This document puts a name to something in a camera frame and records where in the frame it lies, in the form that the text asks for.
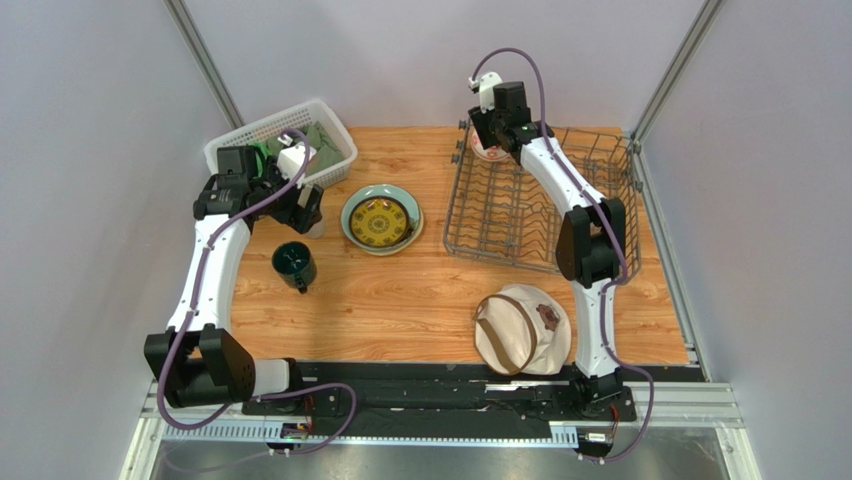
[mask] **wooden tabletop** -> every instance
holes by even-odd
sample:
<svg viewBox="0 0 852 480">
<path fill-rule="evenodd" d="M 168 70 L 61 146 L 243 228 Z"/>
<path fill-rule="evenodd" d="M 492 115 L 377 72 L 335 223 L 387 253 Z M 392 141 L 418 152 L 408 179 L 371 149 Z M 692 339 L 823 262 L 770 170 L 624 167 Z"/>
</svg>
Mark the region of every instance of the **wooden tabletop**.
<svg viewBox="0 0 852 480">
<path fill-rule="evenodd" d="M 571 317 L 568 282 L 550 275 L 451 257 L 442 243 L 456 166 L 456 128 L 352 128 L 359 155 L 347 180 L 326 189 L 325 235 L 307 239 L 266 218 L 240 263 L 233 332 L 255 357 L 297 359 L 481 362 L 471 315 L 479 301 L 507 283 L 535 285 Z M 417 199 L 426 224 L 402 252 L 375 257 L 344 236 L 343 204 L 359 188 L 392 183 Z M 616 348 L 636 363 L 686 363 L 687 355 L 644 208 L 642 269 L 615 297 Z M 310 247 L 318 275 L 308 293 L 287 287 L 271 266 L 272 252 L 299 240 Z"/>
</svg>

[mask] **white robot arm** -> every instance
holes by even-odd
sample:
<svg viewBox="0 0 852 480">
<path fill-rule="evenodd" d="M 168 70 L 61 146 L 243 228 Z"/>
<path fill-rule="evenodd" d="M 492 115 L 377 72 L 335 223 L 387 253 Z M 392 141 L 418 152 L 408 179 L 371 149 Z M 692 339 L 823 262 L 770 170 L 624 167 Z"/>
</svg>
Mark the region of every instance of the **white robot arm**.
<svg viewBox="0 0 852 480">
<path fill-rule="evenodd" d="M 577 188 L 575 181 L 554 160 L 551 149 L 545 144 L 547 141 L 552 142 L 551 145 L 559 145 L 559 142 L 552 138 L 549 128 L 548 138 L 542 137 L 539 124 L 531 121 L 523 83 L 506 83 L 496 73 L 488 72 L 478 79 L 470 79 L 469 86 L 479 95 L 479 106 L 470 109 L 469 114 L 483 147 L 499 145 L 511 153 L 544 187 L 564 219 L 556 257 L 560 271 L 571 282 L 576 303 L 579 338 L 575 364 L 588 379 L 597 380 L 613 375 L 618 372 L 619 365 L 604 347 L 599 303 L 601 290 L 618 275 L 618 266 L 611 245 L 606 245 L 606 235 L 592 237 L 589 233 L 589 221 L 599 224 L 599 219 L 595 221 L 596 215 L 588 198 L 596 199 L 600 205 L 606 206 L 604 211 L 615 217 L 608 220 L 614 225 L 621 225 L 622 247 L 623 204 L 617 199 L 607 200 L 580 175 L 561 148 L 552 149 L 574 179 L 579 180 L 581 189 Z M 614 298 L 615 289 L 608 289 L 604 321 L 608 339 L 614 338 Z M 608 383 L 611 385 L 604 387 L 607 392 L 595 391 L 589 399 L 603 399 L 609 392 L 616 394 L 616 389 L 620 392 L 620 381 Z"/>
<path fill-rule="evenodd" d="M 145 358 L 155 376 L 166 365 L 176 332 L 188 318 L 192 295 L 200 281 L 194 316 L 180 340 L 167 375 L 165 398 L 172 407 L 235 403 L 252 397 L 283 392 L 301 378 L 295 362 L 286 359 L 254 359 L 231 336 L 231 302 L 237 270 L 251 228 L 261 215 L 268 215 L 299 233 L 308 233 L 322 220 L 317 186 L 290 188 L 279 193 L 267 207 L 231 223 L 212 245 L 209 239 L 234 216 L 279 192 L 293 177 L 305 158 L 303 145 L 285 149 L 283 155 L 263 158 L 255 147 L 219 149 L 219 172 L 214 172 L 193 205 L 195 250 L 183 294 L 165 333 L 149 335 Z M 209 248 L 205 268 L 198 278 L 203 252 Z M 192 357 L 198 349 L 201 358 Z"/>
</svg>

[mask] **purple cable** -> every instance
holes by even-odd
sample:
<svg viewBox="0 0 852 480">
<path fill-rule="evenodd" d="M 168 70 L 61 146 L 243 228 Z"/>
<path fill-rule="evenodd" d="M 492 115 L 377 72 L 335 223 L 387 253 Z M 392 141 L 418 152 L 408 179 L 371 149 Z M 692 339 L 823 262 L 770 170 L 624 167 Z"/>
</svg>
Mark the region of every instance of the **purple cable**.
<svg viewBox="0 0 852 480">
<path fill-rule="evenodd" d="M 357 405 L 355 390 L 349 385 L 346 385 L 345 383 L 326 383 L 323 385 L 317 385 L 316 387 L 305 388 L 303 390 L 298 390 L 295 392 L 269 393 L 266 395 L 260 395 L 258 397 L 255 397 L 258 402 L 265 400 L 283 400 L 285 398 L 300 397 L 302 395 L 308 395 L 310 393 L 328 390 L 330 388 L 342 388 L 349 392 L 349 396 L 352 397 L 352 407 L 349 409 L 349 415 L 346 417 L 346 421 L 343 422 L 343 425 L 341 425 L 336 432 L 334 432 L 332 435 L 329 435 L 328 438 L 326 438 L 322 442 L 302 450 L 291 450 L 290 455 L 306 455 L 308 453 L 314 453 L 317 450 L 321 450 L 328 446 L 329 443 L 334 441 L 335 438 L 339 437 L 340 434 L 343 433 L 347 428 L 349 428 L 349 424 L 352 423 L 352 419 L 355 418 L 355 407 Z"/>
<path fill-rule="evenodd" d="M 326 383 L 326 384 L 323 384 L 323 385 L 317 385 L 316 387 L 310 387 L 310 388 L 305 388 L 305 389 L 302 389 L 302 390 L 297 390 L 295 392 L 270 393 L 270 394 L 267 394 L 267 395 L 259 395 L 257 397 L 252 398 L 252 400 L 258 401 L 258 402 L 266 401 L 266 400 L 283 400 L 285 398 L 300 397 L 302 395 L 308 395 L 308 394 L 311 394 L 311 393 L 319 392 L 319 391 L 322 391 L 322 390 L 329 390 L 329 389 L 332 389 L 332 388 L 342 388 L 342 389 L 346 390 L 347 392 L 349 392 L 349 395 L 352 398 L 352 406 L 349 409 L 349 415 L 346 417 L 346 421 L 343 422 L 343 425 L 341 425 L 340 428 L 338 428 L 336 432 L 329 435 L 329 437 L 326 438 L 325 440 L 323 440 L 322 442 L 320 442 L 320 443 L 318 443 L 314 446 L 305 448 L 305 449 L 290 450 L 290 455 L 306 455 L 308 453 L 314 453 L 317 450 L 320 450 L 322 448 L 327 447 L 328 444 L 330 444 L 332 441 L 334 441 L 334 439 L 339 437 L 340 434 L 342 434 L 347 428 L 349 428 L 349 424 L 351 424 L 352 419 L 355 418 L 355 407 L 357 406 L 357 397 L 355 395 L 355 390 L 352 387 L 350 387 L 349 385 L 346 385 L 345 383 Z M 286 453 L 286 452 L 284 450 L 276 450 L 276 453 Z M 225 470 L 227 468 L 235 467 L 235 466 L 237 466 L 241 463 L 248 462 L 250 460 L 254 460 L 254 459 L 257 459 L 257 458 L 261 458 L 261 457 L 268 457 L 268 456 L 269 456 L 268 451 L 267 452 L 254 453 L 254 454 L 247 455 L 243 458 L 240 458 L 240 459 L 228 462 L 228 463 L 223 463 L 222 465 L 193 469 L 193 468 L 179 467 L 179 466 L 173 464 L 171 462 L 171 460 L 169 460 L 168 454 L 166 454 L 166 455 L 163 456 L 163 463 L 167 467 L 169 467 L 172 470 L 175 470 L 177 472 L 198 474 L 198 473 L 216 472 L 218 470 Z"/>
<path fill-rule="evenodd" d="M 562 171 L 565 172 L 566 175 L 568 175 L 568 178 L 571 179 L 571 183 L 574 184 L 574 187 L 577 188 L 577 190 L 583 195 L 583 197 L 589 203 L 592 204 L 592 208 L 594 208 L 595 213 L 597 213 L 597 215 L 598 215 L 598 218 L 601 219 L 601 224 L 603 225 L 604 230 L 606 230 L 606 234 L 609 237 L 610 242 L 612 243 L 613 249 L 615 250 L 615 254 L 618 257 L 618 263 L 621 265 L 621 276 L 619 278 L 612 279 L 612 281 L 608 282 L 601 289 L 601 301 L 600 301 L 600 305 L 601 305 L 601 308 L 600 308 L 600 311 L 601 311 L 601 324 L 600 324 L 601 334 L 603 336 L 604 348 L 606 349 L 609 356 L 613 360 L 615 360 L 615 363 L 617 363 L 619 366 L 621 366 L 625 370 L 631 370 L 631 371 L 634 371 L 634 372 L 642 375 L 648 381 L 648 410 L 645 412 L 645 419 L 642 421 L 642 426 L 639 428 L 639 435 L 636 436 L 636 438 L 633 440 L 633 442 L 631 442 L 630 445 L 628 445 L 627 448 L 624 449 L 624 451 L 622 451 L 622 452 L 620 452 L 616 455 L 613 455 L 611 457 L 608 457 L 606 459 L 606 461 L 615 462 L 617 460 L 621 460 L 622 458 L 628 456 L 630 454 L 630 452 L 632 452 L 636 448 L 636 446 L 639 444 L 639 441 L 645 435 L 645 430 L 648 429 L 648 423 L 651 421 L 651 410 L 653 409 L 653 406 L 654 406 L 654 378 L 645 369 L 634 366 L 634 365 L 630 365 L 628 363 L 625 363 L 620 358 L 618 358 L 618 356 L 612 350 L 612 347 L 610 347 L 609 338 L 607 338 L 607 335 L 606 335 L 606 292 L 607 292 L 607 290 L 609 290 L 611 287 L 613 287 L 615 285 L 626 285 L 627 284 L 627 259 L 624 257 L 624 251 L 621 249 L 621 244 L 618 243 L 618 239 L 615 236 L 615 232 L 612 229 L 612 225 L 610 225 L 609 220 L 606 218 L 606 215 L 604 214 L 603 209 L 601 209 L 600 205 L 598 205 L 597 200 L 592 198 L 592 195 L 589 192 L 587 192 L 585 190 L 585 188 L 583 188 L 582 184 L 580 183 L 580 179 L 578 179 L 571 172 L 571 169 L 569 169 L 568 166 L 565 165 L 565 163 L 562 161 L 562 159 L 559 158 L 558 155 L 556 155 L 556 151 L 554 150 L 553 145 L 551 145 L 551 143 L 550 143 L 550 138 L 547 136 L 547 126 L 546 126 L 547 124 L 545 123 L 545 115 L 544 115 L 544 105 L 545 105 L 544 82 L 541 79 L 541 73 L 538 70 L 538 66 L 535 64 L 535 61 L 532 59 L 532 57 L 530 57 L 523 50 L 519 50 L 517 48 L 512 48 L 512 47 L 499 48 L 499 49 L 494 50 L 493 52 L 489 53 L 488 55 L 486 55 L 485 58 L 483 58 L 482 61 L 479 62 L 479 65 L 476 66 L 476 69 L 473 71 L 473 76 L 471 78 L 476 80 L 476 75 L 479 73 L 479 70 L 482 68 L 482 66 L 485 64 L 485 62 L 487 62 L 489 59 L 491 59 L 491 57 L 493 57 L 494 55 L 497 55 L 498 53 L 504 53 L 504 52 L 517 53 L 518 55 L 524 57 L 527 60 L 527 62 L 529 62 L 530 66 L 533 69 L 533 72 L 535 72 L 535 79 L 536 79 L 536 82 L 538 83 L 539 100 L 540 100 L 540 103 L 541 103 L 541 124 L 539 125 L 539 133 L 541 134 L 541 137 L 544 139 L 544 144 L 545 144 L 545 146 L 547 146 L 548 152 L 550 152 L 550 157 L 552 159 L 556 160 L 557 165 L 559 165 L 559 168 L 561 168 Z M 605 461 L 602 457 L 587 456 L 586 458 L 588 458 L 589 460 L 596 462 L 596 463 L 603 463 Z"/>
</svg>

